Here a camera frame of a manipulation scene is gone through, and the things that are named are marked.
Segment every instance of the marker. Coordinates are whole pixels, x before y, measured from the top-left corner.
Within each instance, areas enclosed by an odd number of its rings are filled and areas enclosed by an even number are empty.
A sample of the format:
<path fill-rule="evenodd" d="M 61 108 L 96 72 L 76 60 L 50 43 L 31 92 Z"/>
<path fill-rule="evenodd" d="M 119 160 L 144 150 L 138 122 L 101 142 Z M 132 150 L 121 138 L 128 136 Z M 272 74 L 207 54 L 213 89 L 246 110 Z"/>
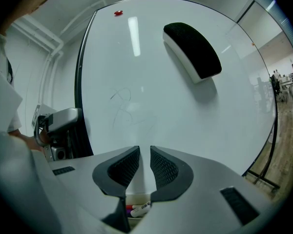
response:
<path fill-rule="evenodd" d="M 148 203 L 132 210 L 129 212 L 129 210 L 127 210 L 127 217 L 140 217 L 144 214 L 146 214 L 151 208 L 151 202 L 149 201 Z"/>
<path fill-rule="evenodd" d="M 142 206 L 142 205 L 126 205 L 126 209 L 132 211 L 133 209 L 136 209 L 140 206 Z"/>

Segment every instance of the black vent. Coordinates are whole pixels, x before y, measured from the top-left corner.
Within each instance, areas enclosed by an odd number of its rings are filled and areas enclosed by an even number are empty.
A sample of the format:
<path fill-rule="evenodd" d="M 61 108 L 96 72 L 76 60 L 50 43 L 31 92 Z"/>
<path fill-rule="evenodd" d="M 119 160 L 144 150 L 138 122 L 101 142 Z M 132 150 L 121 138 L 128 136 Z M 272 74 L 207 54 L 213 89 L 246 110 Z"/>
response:
<path fill-rule="evenodd" d="M 139 153 L 137 149 L 112 164 L 107 170 L 108 176 L 127 188 L 139 168 Z"/>
<path fill-rule="evenodd" d="M 67 166 L 67 167 L 55 169 L 55 170 L 52 170 L 52 171 L 53 171 L 54 175 L 56 176 L 56 175 L 65 174 L 65 173 L 71 172 L 73 170 L 75 170 L 74 167 Z"/>
<path fill-rule="evenodd" d="M 155 146 L 151 146 L 150 167 L 157 189 L 151 194 L 151 202 L 174 200 L 181 196 L 193 181 L 193 171 L 187 163 Z"/>
<path fill-rule="evenodd" d="M 234 187 L 225 188 L 220 192 L 243 225 L 251 222 L 259 215 Z"/>
<path fill-rule="evenodd" d="M 178 167 L 152 149 L 150 167 L 154 173 L 157 189 L 168 185 L 178 176 Z"/>

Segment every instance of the white shirt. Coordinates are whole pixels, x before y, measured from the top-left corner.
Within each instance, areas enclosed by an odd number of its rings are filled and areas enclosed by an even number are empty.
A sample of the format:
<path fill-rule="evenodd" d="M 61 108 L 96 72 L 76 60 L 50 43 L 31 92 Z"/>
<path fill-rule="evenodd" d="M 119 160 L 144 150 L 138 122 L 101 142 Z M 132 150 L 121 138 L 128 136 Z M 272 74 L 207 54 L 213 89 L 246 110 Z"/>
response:
<path fill-rule="evenodd" d="M 275 76 L 278 80 L 281 80 L 280 74 L 278 72 L 275 73 Z"/>
<path fill-rule="evenodd" d="M 8 81 L 11 80 L 11 77 L 9 77 L 8 73 L 8 59 L 5 54 L 5 44 L 6 44 L 6 37 L 0 34 L 0 72 L 4 78 L 6 78 Z M 10 83 L 11 86 L 14 88 L 14 81 Z M 21 127 L 20 118 L 17 112 L 15 112 L 15 115 L 7 129 L 7 132 L 11 132 L 14 130 L 17 130 Z"/>

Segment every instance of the red magnet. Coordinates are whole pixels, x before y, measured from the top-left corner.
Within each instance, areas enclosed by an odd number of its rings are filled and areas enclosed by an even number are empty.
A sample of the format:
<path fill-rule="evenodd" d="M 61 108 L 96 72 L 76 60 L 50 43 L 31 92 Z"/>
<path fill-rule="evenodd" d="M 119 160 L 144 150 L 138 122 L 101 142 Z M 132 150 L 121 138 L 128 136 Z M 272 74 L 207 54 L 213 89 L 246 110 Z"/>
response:
<path fill-rule="evenodd" d="M 118 11 L 114 12 L 114 14 L 115 14 L 116 16 L 120 16 L 120 15 L 123 14 L 123 11 L 122 11 L 122 10 L 118 10 Z"/>

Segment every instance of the whiteboard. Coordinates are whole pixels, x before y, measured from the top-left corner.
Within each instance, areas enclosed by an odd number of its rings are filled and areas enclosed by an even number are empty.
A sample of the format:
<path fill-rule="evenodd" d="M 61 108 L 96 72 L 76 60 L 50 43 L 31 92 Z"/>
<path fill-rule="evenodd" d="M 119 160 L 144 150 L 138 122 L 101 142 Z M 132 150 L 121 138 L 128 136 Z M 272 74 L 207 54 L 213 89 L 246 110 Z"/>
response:
<path fill-rule="evenodd" d="M 123 14 L 116 17 L 118 10 Z M 162 39 L 163 27 L 172 22 L 189 24 L 210 42 L 220 74 L 192 83 Z M 224 15 L 185 0 L 125 0 L 100 9 L 85 45 L 81 87 L 93 153 L 141 148 L 127 194 L 156 190 L 151 145 L 213 159 L 243 174 L 275 118 L 269 75 L 247 34 Z"/>

